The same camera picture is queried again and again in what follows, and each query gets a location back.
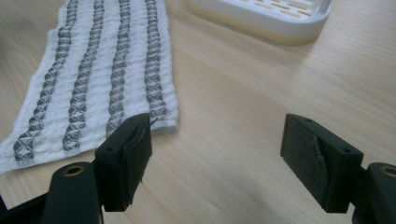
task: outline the white dish rack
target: white dish rack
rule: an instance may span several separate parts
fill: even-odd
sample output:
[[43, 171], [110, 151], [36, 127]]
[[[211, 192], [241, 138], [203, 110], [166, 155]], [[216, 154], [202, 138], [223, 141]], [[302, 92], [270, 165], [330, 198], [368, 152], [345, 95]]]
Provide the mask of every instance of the white dish rack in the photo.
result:
[[190, 0], [211, 19], [275, 42], [301, 45], [318, 38], [330, 15], [331, 0]]

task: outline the patterned towel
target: patterned towel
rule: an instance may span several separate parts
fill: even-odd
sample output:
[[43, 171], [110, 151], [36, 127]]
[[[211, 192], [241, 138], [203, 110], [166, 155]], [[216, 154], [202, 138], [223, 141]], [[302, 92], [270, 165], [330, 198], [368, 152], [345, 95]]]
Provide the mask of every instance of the patterned towel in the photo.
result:
[[0, 174], [98, 148], [127, 118], [177, 125], [163, 0], [67, 0], [32, 76]]

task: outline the gray woven stripe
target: gray woven stripe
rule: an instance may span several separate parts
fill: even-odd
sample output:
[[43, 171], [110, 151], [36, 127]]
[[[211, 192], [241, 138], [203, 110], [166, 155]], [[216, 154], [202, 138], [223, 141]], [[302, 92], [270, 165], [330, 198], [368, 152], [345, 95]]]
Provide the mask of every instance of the gray woven stripe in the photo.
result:
[[95, 60], [102, 33], [103, 14], [105, 12], [103, 3], [103, 0], [95, 0], [93, 5], [93, 26], [90, 31], [90, 41], [87, 51], [78, 66], [78, 76], [72, 92], [72, 99], [70, 100], [69, 126], [62, 140], [66, 151], [79, 150], [79, 135], [85, 127], [86, 95], [92, 72], [92, 63]]
[[157, 7], [155, 0], [146, 0], [148, 11], [148, 53], [146, 58], [145, 83], [150, 107], [150, 119], [164, 120], [166, 116], [163, 87], [160, 79], [161, 37], [158, 32]]
[[125, 57], [128, 54], [131, 13], [129, 0], [120, 0], [120, 27], [117, 41], [117, 51], [111, 67], [111, 91], [108, 112], [110, 118], [106, 126], [106, 137], [109, 137], [121, 124], [123, 118], [123, 85], [125, 74]]
[[67, 5], [66, 25], [58, 31], [58, 47], [56, 49], [55, 63], [45, 75], [43, 89], [40, 92], [40, 99], [36, 103], [33, 116], [29, 119], [29, 128], [18, 138], [14, 145], [15, 160], [21, 165], [30, 163], [34, 157], [33, 141], [43, 130], [43, 119], [46, 115], [47, 107], [51, 100], [51, 95], [55, 90], [56, 79], [59, 71], [63, 68], [69, 48], [72, 44], [71, 29], [77, 19], [78, 0], [71, 0]]

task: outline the wooden surface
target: wooden surface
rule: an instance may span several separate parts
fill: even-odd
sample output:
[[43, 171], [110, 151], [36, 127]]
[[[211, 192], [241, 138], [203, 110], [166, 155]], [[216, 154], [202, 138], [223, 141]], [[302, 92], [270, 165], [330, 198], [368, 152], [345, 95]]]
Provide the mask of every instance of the wooden surface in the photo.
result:
[[[0, 141], [12, 130], [63, 0], [0, 0]], [[396, 2], [332, 1], [319, 37], [282, 46], [166, 0], [178, 130], [152, 137], [134, 205], [106, 223], [350, 223], [324, 213], [279, 156], [287, 113], [309, 117], [365, 157], [396, 163]], [[48, 190], [72, 159], [9, 172], [13, 207]]]

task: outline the wood grain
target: wood grain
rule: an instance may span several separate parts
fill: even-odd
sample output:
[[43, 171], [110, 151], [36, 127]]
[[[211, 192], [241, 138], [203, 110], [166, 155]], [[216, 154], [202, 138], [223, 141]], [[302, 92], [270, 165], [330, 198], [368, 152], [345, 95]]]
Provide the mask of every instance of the wood grain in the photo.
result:
[[[0, 141], [12, 130], [62, 0], [0, 0]], [[279, 156], [287, 113], [316, 120], [374, 161], [396, 163], [396, 4], [332, 1], [319, 37], [283, 46], [166, 0], [178, 130], [152, 137], [134, 205], [106, 223], [350, 223], [324, 213]], [[92, 152], [0, 176], [13, 207]]]

